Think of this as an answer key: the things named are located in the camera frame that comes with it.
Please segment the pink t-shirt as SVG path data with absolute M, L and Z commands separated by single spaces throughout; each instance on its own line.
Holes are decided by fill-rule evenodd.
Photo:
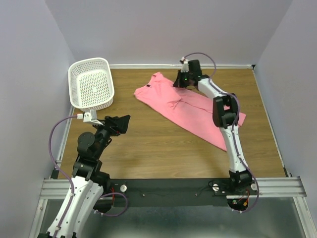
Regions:
M 157 72 L 143 87 L 135 90 L 137 100 L 145 103 L 179 127 L 226 151 L 225 141 L 212 120 L 212 100 L 184 88 Z

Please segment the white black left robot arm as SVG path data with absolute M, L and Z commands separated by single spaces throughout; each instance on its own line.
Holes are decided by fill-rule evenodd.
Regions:
M 86 112 L 75 115 L 75 118 L 91 124 L 96 132 L 84 132 L 78 137 L 77 158 L 71 176 L 66 177 L 69 182 L 67 194 L 48 230 L 38 234 L 40 238 L 78 238 L 90 212 L 109 216 L 107 212 L 94 208 L 100 198 L 122 197 L 125 200 L 124 209 L 128 208 L 126 195 L 115 192 L 109 174 L 101 172 L 100 156 L 113 136 L 127 132 L 131 116 L 106 116 L 98 120 L 96 113 Z

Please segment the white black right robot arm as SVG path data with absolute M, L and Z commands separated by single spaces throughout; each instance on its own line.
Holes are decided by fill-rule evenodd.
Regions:
M 210 76 L 202 73 L 199 60 L 180 60 L 173 86 L 186 88 L 194 86 L 212 100 L 212 120 L 220 129 L 229 156 L 229 179 L 224 186 L 233 194 L 239 194 L 252 184 L 253 178 L 245 160 L 239 138 L 238 121 L 240 104 L 235 94 L 220 89 Z

